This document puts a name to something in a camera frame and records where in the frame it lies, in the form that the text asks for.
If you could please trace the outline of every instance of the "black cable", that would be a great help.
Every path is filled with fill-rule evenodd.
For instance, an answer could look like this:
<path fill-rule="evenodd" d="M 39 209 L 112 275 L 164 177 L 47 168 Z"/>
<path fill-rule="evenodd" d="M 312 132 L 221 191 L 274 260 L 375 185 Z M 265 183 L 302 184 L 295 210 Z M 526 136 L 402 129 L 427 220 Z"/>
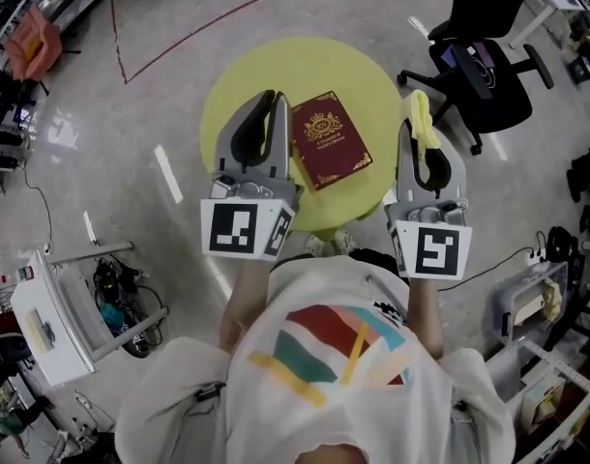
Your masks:
<path fill-rule="evenodd" d="M 109 420 L 111 420 L 111 421 L 114 423 L 114 425 L 116 426 L 116 423 L 117 423 L 117 421 L 116 421 L 116 420 L 114 420 L 114 419 L 112 418 L 112 416 L 111 416 L 109 413 L 107 413 L 107 412 L 106 412 L 104 409 L 102 409 L 102 408 L 101 408 L 99 405 L 97 405 L 95 402 L 91 402 L 91 405 L 92 405 L 92 406 L 95 406 L 95 407 L 97 407 L 97 408 L 98 408 L 100 411 L 102 411 L 102 412 L 105 414 L 105 416 L 106 416 L 106 417 L 107 417 Z"/>
<path fill-rule="evenodd" d="M 538 241 L 538 248 L 542 249 L 542 247 L 540 247 L 540 236 L 543 236 L 543 241 L 545 242 L 544 249 L 546 249 L 546 235 L 542 230 L 538 230 L 536 232 L 536 241 Z"/>
<path fill-rule="evenodd" d="M 7 285 L 5 287 L 1 287 L 0 288 L 0 292 L 1 291 L 4 291 L 4 290 L 7 290 L 7 289 L 11 289 L 12 287 L 15 287 L 15 286 L 16 286 L 16 284 L 15 283 L 12 283 L 11 285 Z"/>
<path fill-rule="evenodd" d="M 497 263 L 494 267 L 489 268 L 487 270 L 484 270 L 483 272 L 478 273 L 477 275 L 473 275 L 470 278 L 467 278 L 466 280 L 457 283 L 456 285 L 453 285 L 452 287 L 448 287 L 446 289 L 439 289 L 439 292 L 444 292 L 446 290 L 452 290 L 452 289 L 456 289 L 457 287 L 460 287 L 461 285 L 473 280 L 474 278 L 478 278 L 479 276 L 482 276 L 484 274 L 487 274 L 488 272 L 492 272 L 493 270 L 495 270 L 496 268 L 500 267 L 501 265 L 503 265 L 506 261 L 510 261 L 512 258 L 514 258 L 517 254 L 519 254 L 520 252 L 523 252 L 527 249 L 531 249 L 532 252 L 534 252 L 534 248 L 532 248 L 531 246 L 526 246 L 526 247 L 522 247 L 521 249 L 513 252 L 510 256 L 508 256 L 506 259 L 504 259 L 503 261 L 500 261 L 499 263 Z"/>
<path fill-rule="evenodd" d="M 24 447 L 24 451 L 26 453 L 28 453 L 28 450 L 26 450 L 26 446 L 31 441 L 31 428 L 30 428 L 30 426 L 27 426 L 26 427 L 26 443 L 24 443 L 24 440 L 22 440 L 22 436 L 21 435 L 18 435 L 18 437 L 20 439 L 20 442 L 22 442 L 22 446 Z"/>
<path fill-rule="evenodd" d="M 42 199 L 44 200 L 45 210 L 47 211 L 47 224 L 48 224 L 48 229 L 49 229 L 47 243 L 50 244 L 50 250 L 52 250 L 52 248 L 53 248 L 53 246 L 52 246 L 52 218 L 50 217 L 50 207 L 47 205 L 47 201 L 45 200 L 44 192 L 40 188 L 38 188 L 37 186 L 31 186 L 28 183 L 28 175 L 26 172 L 26 167 L 23 167 L 22 170 L 24 171 L 24 182 L 26 183 L 26 187 L 28 187 L 29 189 L 38 190 L 40 192 L 40 195 L 42 196 Z"/>
<path fill-rule="evenodd" d="M 148 285 L 136 285 L 136 288 L 138 289 L 146 289 L 148 291 L 150 291 L 158 300 L 158 303 L 160 304 L 160 309 L 163 308 L 163 302 L 162 302 L 162 298 L 160 297 L 160 294 L 158 294 L 155 290 L 153 290 L 151 287 L 149 287 Z M 151 343 L 149 341 L 147 341 L 147 344 L 149 345 L 149 347 L 158 347 L 160 345 L 162 345 L 163 342 L 163 335 L 162 335 L 162 329 L 160 329 L 160 326 L 162 325 L 162 321 L 164 319 L 162 318 L 158 323 L 156 323 L 156 325 L 154 325 L 153 327 L 150 327 L 147 329 L 147 332 L 158 332 L 160 334 L 160 340 L 158 340 L 157 343 Z"/>
<path fill-rule="evenodd" d="M 77 405 L 79 405 L 82 409 L 84 409 L 84 411 L 86 412 L 86 414 L 89 415 L 89 418 L 91 418 L 91 420 L 93 420 L 93 423 L 98 427 L 98 430 L 100 429 L 100 424 L 97 422 L 97 420 L 95 418 L 93 418 L 93 415 L 89 412 L 89 410 L 84 406 L 84 404 L 82 402 L 80 402 L 78 399 L 75 400 L 75 402 L 77 403 Z"/>

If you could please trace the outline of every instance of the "cable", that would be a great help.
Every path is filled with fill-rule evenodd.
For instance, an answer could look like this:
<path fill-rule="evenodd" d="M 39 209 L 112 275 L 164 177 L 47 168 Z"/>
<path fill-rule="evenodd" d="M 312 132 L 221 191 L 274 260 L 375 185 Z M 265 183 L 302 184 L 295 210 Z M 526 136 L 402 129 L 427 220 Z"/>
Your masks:
<path fill-rule="evenodd" d="M 26 426 L 26 443 L 24 443 L 24 440 L 22 440 L 22 436 L 18 435 L 20 442 L 22 442 L 22 446 L 24 447 L 24 451 L 28 454 L 28 451 L 26 450 L 26 446 L 28 445 L 28 443 L 31 441 L 31 427 L 30 426 Z"/>
<path fill-rule="evenodd" d="M 11 289 L 12 287 L 15 287 L 15 286 L 16 286 L 16 284 L 15 283 L 12 283 L 11 285 L 7 285 L 5 287 L 1 287 L 0 288 L 0 292 L 2 292 L 4 290 L 7 290 L 7 289 Z"/>
<path fill-rule="evenodd" d="M 82 404 L 78 399 L 75 400 L 76 404 L 79 405 L 82 409 L 84 409 L 84 411 L 86 412 L 86 414 L 89 415 L 89 418 L 91 418 L 91 420 L 93 420 L 93 423 L 99 428 L 100 424 L 97 422 L 97 420 L 95 418 L 93 418 L 93 415 L 91 414 L 91 412 L 84 406 L 84 404 Z"/>
<path fill-rule="evenodd" d="M 160 294 L 158 294 L 155 290 L 153 290 L 151 287 L 149 287 L 148 285 L 136 285 L 137 289 L 146 289 L 148 291 L 150 291 L 158 300 L 158 303 L 160 304 L 160 309 L 163 308 L 163 302 L 162 302 L 162 298 L 160 297 Z M 147 329 L 147 332 L 158 332 L 158 334 L 160 334 L 160 340 L 158 340 L 157 343 L 151 343 L 149 341 L 147 341 L 147 345 L 149 345 L 149 347 L 159 347 L 160 345 L 162 345 L 163 342 L 163 335 L 162 335 L 162 329 L 160 329 L 160 326 L 162 325 L 162 321 L 164 319 L 162 318 L 158 323 L 156 323 L 153 327 L 150 327 Z"/>
<path fill-rule="evenodd" d="M 111 416 L 109 413 L 107 413 L 107 412 L 106 412 L 104 409 L 102 409 L 102 408 L 101 408 L 99 405 L 97 405 L 95 402 L 91 402 L 91 405 L 93 405 L 93 406 L 97 407 L 97 408 L 98 408 L 100 411 L 102 411 L 102 412 L 105 414 L 105 416 L 106 416 L 106 417 L 107 417 L 109 420 L 111 420 L 111 421 L 112 421 L 112 423 L 113 423 L 113 424 L 115 424 L 115 425 L 116 425 L 117 421 L 115 421 L 115 420 L 112 418 L 112 416 Z"/>
<path fill-rule="evenodd" d="M 3 301 L 7 301 L 13 294 L 3 294 L 0 297 L 0 303 L 2 303 Z"/>
<path fill-rule="evenodd" d="M 50 244 L 50 252 L 53 248 L 52 246 L 52 218 L 50 216 L 50 207 L 47 205 L 47 201 L 45 200 L 45 196 L 44 196 L 44 192 L 38 188 L 37 186 L 31 186 L 28 183 L 28 174 L 26 172 L 26 167 L 22 167 L 21 168 L 22 171 L 24 172 L 24 182 L 26 183 L 26 187 L 28 187 L 29 189 L 34 189 L 34 190 L 38 190 L 40 192 L 40 195 L 42 196 L 42 199 L 44 200 L 44 204 L 45 204 L 45 210 L 47 211 L 47 224 L 48 224 L 48 234 L 47 234 L 47 243 Z"/>
<path fill-rule="evenodd" d="M 467 278 L 466 280 L 457 283 L 456 285 L 453 285 L 452 287 L 447 287 L 445 289 L 439 289 L 439 292 L 444 292 L 446 290 L 452 290 L 452 289 L 456 289 L 457 287 L 460 287 L 461 285 L 473 280 L 474 278 L 478 278 L 479 276 L 482 276 L 484 274 L 487 274 L 488 272 L 492 272 L 493 270 L 495 270 L 496 268 L 499 268 L 501 265 L 503 265 L 504 263 L 506 263 L 506 261 L 510 261 L 512 258 L 514 258 L 517 254 L 519 254 L 520 252 L 525 251 L 526 249 L 531 249 L 532 252 L 534 252 L 534 248 L 532 248 L 531 246 L 526 246 L 526 247 L 522 247 L 521 249 L 513 252 L 510 256 L 508 256 L 506 259 L 504 259 L 503 261 L 500 261 L 499 263 L 497 263 L 494 267 L 491 267 L 487 270 L 484 270 L 483 272 L 478 273 L 477 275 L 473 275 L 470 278 Z"/>
<path fill-rule="evenodd" d="M 536 232 L 536 241 L 538 241 L 538 248 L 542 249 L 540 247 L 540 236 L 543 236 L 543 241 L 545 242 L 544 249 L 546 249 L 546 235 L 542 230 L 538 230 Z"/>
<path fill-rule="evenodd" d="M 487 86 L 488 89 L 492 89 L 495 87 L 495 72 L 492 68 L 488 69 L 480 60 L 478 60 L 476 57 L 474 57 L 473 55 L 471 55 L 471 59 L 480 67 L 482 67 L 482 69 L 484 70 L 484 73 L 480 72 L 480 75 L 484 78 L 484 80 L 487 82 Z"/>

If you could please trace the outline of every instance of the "floor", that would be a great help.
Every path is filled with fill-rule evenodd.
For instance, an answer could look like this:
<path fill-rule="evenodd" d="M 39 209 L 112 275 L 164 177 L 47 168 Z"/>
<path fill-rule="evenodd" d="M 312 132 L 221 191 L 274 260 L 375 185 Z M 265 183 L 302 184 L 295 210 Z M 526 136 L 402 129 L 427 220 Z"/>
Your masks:
<path fill-rule="evenodd" d="M 434 74 L 428 41 L 409 22 L 431 29 L 449 15 L 452 0 L 259 0 L 181 43 L 136 75 L 170 45 L 250 0 L 115 0 L 117 41 L 109 3 L 102 2 L 79 25 L 73 46 L 46 82 L 31 132 L 29 181 L 44 191 L 51 210 L 54 252 L 90 246 L 84 214 L 102 243 L 130 240 L 122 256 L 151 275 L 170 308 L 164 335 L 215 341 L 237 263 L 207 260 L 200 252 L 199 200 L 209 178 L 202 166 L 197 128 L 203 103 L 224 68 L 251 48 L 285 36 L 324 36 L 364 51 L 390 76 L 401 69 Z M 510 38 L 532 18 L 522 8 Z M 510 38 L 501 40 L 505 45 Z M 577 88 L 561 53 L 543 29 L 528 40 L 554 78 L 548 91 L 535 72 L 522 77 L 532 117 L 514 129 L 484 136 L 473 158 L 467 131 L 451 110 L 439 126 L 455 141 L 468 174 L 469 224 L 474 238 L 466 276 L 491 267 L 516 249 L 536 244 L 537 230 L 563 225 L 577 232 L 581 207 L 566 188 L 571 159 L 590 147 L 590 83 Z M 511 59 L 522 50 L 506 51 Z M 403 95 L 409 86 L 401 90 Z M 431 92 L 433 107 L 442 98 Z M 183 194 L 176 204 L 157 164 L 163 146 Z M 377 211 L 348 225 L 366 247 L 392 252 L 385 217 Z M 48 240 L 43 202 L 22 174 L 11 177 L 0 198 L 0 270 L 21 266 L 26 253 Z M 305 236 L 294 235 L 285 254 Z M 452 347 L 483 348 L 481 318 L 490 287 L 519 271 L 524 255 L 451 292 L 442 293 L 445 337 Z M 59 406 L 58 419 L 86 421 L 75 404 L 78 388 L 116 417 L 123 393 L 150 364 L 116 352 L 99 371 L 51 390 L 31 375 Z M 107 419 L 100 420 L 103 427 Z"/>

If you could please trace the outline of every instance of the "shoe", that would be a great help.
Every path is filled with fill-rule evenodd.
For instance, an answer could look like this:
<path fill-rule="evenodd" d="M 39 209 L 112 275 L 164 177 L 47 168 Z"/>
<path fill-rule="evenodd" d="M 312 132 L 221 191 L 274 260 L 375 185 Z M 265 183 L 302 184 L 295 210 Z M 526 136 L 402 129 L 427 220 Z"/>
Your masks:
<path fill-rule="evenodd" d="M 343 256 L 348 256 L 355 249 L 360 248 L 355 240 L 351 237 L 351 234 L 343 229 L 336 231 L 336 234 L 334 234 L 332 239 L 332 245 L 336 249 L 336 252 Z"/>
<path fill-rule="evenodd" d="M 318 237 L 310 235 L 306 240 L 306 246 L 304 247 L 305 254 L 311 254 L 315 258 L 322 258 L 323 257 L 323 248 L 325 247 L 325 243 L 321 241 Z"/>

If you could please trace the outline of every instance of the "book cover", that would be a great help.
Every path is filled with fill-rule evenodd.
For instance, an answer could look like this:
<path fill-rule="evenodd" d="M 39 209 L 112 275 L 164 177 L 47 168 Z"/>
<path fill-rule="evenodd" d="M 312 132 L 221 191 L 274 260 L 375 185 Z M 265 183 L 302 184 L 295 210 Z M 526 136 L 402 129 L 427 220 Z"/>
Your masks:
<path fill-rule="evenodd" d="M 370 165 L 372 157 L 333 91 L 294 106 L 293 144 L 315 189 Z"/>

